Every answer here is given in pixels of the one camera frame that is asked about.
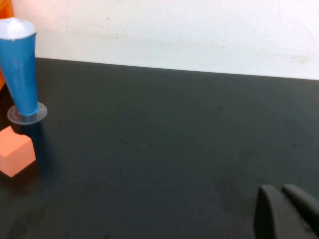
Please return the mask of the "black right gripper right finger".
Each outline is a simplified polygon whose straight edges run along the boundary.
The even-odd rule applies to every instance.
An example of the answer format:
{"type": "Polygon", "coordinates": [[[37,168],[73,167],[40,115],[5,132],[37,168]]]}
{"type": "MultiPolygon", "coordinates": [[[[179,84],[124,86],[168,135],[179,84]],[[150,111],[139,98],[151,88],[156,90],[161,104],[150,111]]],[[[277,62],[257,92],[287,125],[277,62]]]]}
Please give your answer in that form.
{"type": "Polygon", "coordinates": [[[285,184],[281,191],[295,206],[312,230],[319,233],[319,200],[293,184],[285,184]]]}

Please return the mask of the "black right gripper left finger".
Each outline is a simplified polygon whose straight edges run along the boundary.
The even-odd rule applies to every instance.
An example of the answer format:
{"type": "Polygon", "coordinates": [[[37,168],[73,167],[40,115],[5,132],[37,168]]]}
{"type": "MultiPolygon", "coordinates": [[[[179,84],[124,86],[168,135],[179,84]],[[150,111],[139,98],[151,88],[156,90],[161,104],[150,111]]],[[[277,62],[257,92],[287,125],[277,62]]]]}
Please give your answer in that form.
{"type": "Polygon", "coordinates": [[[319,237],[281,189],[272,185],[262,185],[258,189],[254,234],[257,239],[317,239],[319,237]]]}

